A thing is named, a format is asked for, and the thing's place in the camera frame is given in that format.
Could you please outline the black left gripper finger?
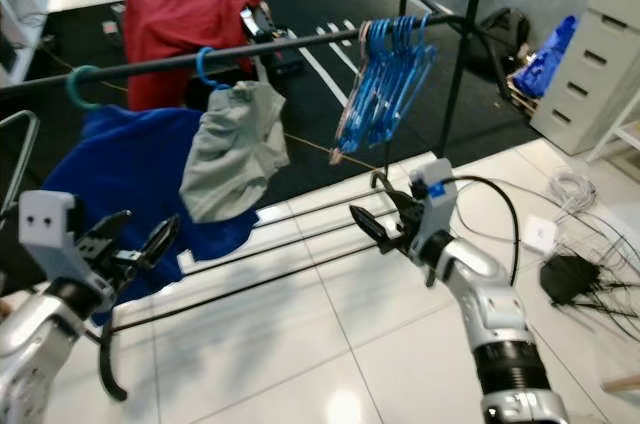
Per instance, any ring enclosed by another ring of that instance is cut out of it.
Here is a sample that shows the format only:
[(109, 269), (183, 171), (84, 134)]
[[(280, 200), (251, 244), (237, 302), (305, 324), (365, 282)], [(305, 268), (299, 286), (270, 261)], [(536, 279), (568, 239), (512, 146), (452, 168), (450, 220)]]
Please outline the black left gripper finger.
[(116, 241), (127, 228), (132, 212), (115, 212), (93, 224), (79, 237), (79, 251), (108, 252), (115, 249)]
[(169, 252), (180, 233), (178, 215), (161, 220), (150, 235), (134, 250), (134, 276), (168, 277), (172, 265), (166, 264)]

